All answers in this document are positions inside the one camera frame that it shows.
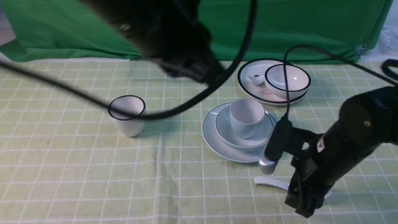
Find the white plate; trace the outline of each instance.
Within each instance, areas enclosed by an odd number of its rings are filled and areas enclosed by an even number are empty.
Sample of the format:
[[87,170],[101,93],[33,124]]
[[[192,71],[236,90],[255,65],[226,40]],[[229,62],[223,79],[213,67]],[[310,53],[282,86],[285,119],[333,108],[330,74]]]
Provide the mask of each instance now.
[[[228,145],[226,145],[216,130],[216,117],[217,115],[226,107],[231,106],[232,103],[225,103],[212,109],[203,120],[202,124],[202,136],[206,144],[211,150],[217,155],[227,159],[229,161],[237,163],[255,163],[258,162],[261,153],[263,153],[264,148],[259,148],[253,151],[239,151]],[[275,118],[267,111],[267,115],[272,119],[273,124],[276,124]]]
[[[250,97],[254,98],[260,103],[273,105],[273,106],[283,106],[287,104],[286,99],[277,97],[272,94],[265,84],[254,85],[249,79],[246,77],[249,73],[254,73],[258,75],[265,75],[267,69],[274,65],[283,64],[282,61],[276,59],[257,59],[253,61],[249,61],[244,64],[238,72],[238,83],[240,88]],[[307,92],[303,95],[291,99],[290,104],[296,103],[301,100]]]
[[250,148],[263,145],[267,141],[269,132],[273,128],[272,119],[269,116],[264,117],[264,120],[261,121],[261,126],[252,137],[242,139],[236,136],[231,128],[229,110],[230,106],[224,108],[216,118],[216,129],[221,138],[233,145]]

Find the stacked dishes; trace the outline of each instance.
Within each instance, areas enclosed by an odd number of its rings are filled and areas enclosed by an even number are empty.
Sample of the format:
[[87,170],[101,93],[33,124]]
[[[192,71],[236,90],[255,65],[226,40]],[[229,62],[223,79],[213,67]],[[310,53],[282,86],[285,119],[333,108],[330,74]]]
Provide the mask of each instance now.
[[254,163],[264,152],[276,120],[251,98],[241,98],[212,109],[205,117],[202,134],[219,156],[238,163]]
[[[292,104],[305,96],[311,78],[305,70],[292,64],[286,65],[286,74]],[[238,72],[238,83],[246,94],[261,103],[274,106],[287,104],[282,61],[258,59],[247,62]]]

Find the green cloth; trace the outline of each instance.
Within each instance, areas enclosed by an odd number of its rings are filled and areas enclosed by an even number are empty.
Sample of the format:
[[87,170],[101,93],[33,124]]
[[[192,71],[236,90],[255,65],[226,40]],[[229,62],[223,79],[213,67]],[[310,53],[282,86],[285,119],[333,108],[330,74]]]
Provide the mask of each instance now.
[[[392,0],[262,0],[245,60],[282,59],[297,44],[311,44],[344,58],[357,45],[377,43]],[[3,0],[17,40],[0,47],[13,61],[44,58],[139,58],[137,50],[77,0]],[[249,0],[202,0],[200,20],[213,35],[220,60],[234,59],[246,30]],[[290,61],[326,63],[330,58],[297,50]]]

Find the plate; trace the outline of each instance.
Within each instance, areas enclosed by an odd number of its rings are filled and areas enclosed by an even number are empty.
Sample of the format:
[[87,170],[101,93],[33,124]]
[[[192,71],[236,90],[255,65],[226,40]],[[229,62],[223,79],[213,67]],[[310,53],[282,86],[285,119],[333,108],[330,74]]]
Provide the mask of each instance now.
[[[274,65],[283,64],[283,61],[276,59],[257,59],[253,61],[249,61],[244,64],[238,72],[238,83],[240,88],[250,97],[254,98],[260,103],[273,105],[273,106],[283,106],[287,104],[287,100],[284,98],[280,98],[274,94],[272,94],[265,83],[260,85],[252,84],[246,75],[248,73],[255,73],[258,75],[264,75],[266,70]],[[301,100],[307,91],[297,98],[291,99],[290,104],[296,103]]]
[[232,130],[231,123],[229,121],[230,108],[231,106],[224,108],[216,118],[216,129],[221,138],[232,145],[250,148],[263,145],[268,140],[269,131],[273,129],[272,119],[269,116],[264,117],[261,121],[261,126],[252,137],[242,139]]
[[[225,103],[218,105],[212,109],[203,120],[202,123],[202,136],[209,148],[224,159],[236,163],[255,163],[258,162],[260,155],[264,152],[261,147],[253,151],[240,151],[226,145],[217,133],[216,117],[226,107],[231,106],[232,103]],[[271,117],[274,125],[276,124],[275,118],[266,110],[267,115]]]

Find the screw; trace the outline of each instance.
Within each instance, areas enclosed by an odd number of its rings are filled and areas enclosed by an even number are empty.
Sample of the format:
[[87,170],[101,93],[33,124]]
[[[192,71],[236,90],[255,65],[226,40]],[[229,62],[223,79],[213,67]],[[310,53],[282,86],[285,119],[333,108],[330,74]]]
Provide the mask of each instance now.
[[122,24],[122,25],[120,26],[120,29],[123,30],[123,31],[127,31],[127,30],[129,30],[130,28],[131,28],[131,26],[130,26],[129,24]]

